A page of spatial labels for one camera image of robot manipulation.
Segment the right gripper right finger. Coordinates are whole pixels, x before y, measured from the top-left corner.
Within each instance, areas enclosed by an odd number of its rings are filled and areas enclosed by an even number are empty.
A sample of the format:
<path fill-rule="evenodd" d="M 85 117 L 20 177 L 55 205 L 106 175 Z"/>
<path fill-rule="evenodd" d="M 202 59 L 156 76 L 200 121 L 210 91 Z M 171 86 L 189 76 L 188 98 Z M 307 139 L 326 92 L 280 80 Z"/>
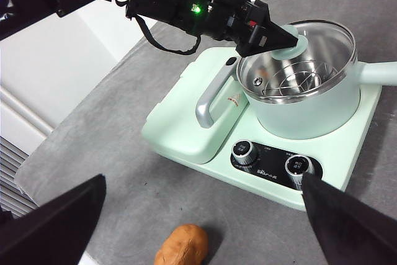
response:
<path fill-rule="evenodd" d="M 302 197 L 328 264 L 396 264 L 396 220 L 313 174 Z"/>

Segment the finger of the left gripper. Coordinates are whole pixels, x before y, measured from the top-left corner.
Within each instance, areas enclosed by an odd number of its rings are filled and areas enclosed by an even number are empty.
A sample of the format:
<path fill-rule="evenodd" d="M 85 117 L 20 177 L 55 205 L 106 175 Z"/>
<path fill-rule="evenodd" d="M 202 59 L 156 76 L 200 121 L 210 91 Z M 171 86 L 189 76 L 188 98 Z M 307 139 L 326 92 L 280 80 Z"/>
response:
<path fill-rule="evenodd" d="M 291 34 L 274 23 L 265 27 L 255 25 L 241 44 L 241 56 L 253 56 L 273 50 L 292 48 L 297 43 L 296 34 Z"/>

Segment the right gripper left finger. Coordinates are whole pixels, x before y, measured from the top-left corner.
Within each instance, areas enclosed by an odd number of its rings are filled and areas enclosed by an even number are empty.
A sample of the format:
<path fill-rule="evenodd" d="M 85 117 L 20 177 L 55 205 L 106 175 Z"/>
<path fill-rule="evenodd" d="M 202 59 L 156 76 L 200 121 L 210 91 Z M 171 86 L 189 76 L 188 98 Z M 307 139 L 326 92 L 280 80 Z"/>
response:
<path fill-rule="evenodd" d="M 30 213 L 1 211 L 1 264 L 78 264 L 106 195 L 98 174 Z"/>

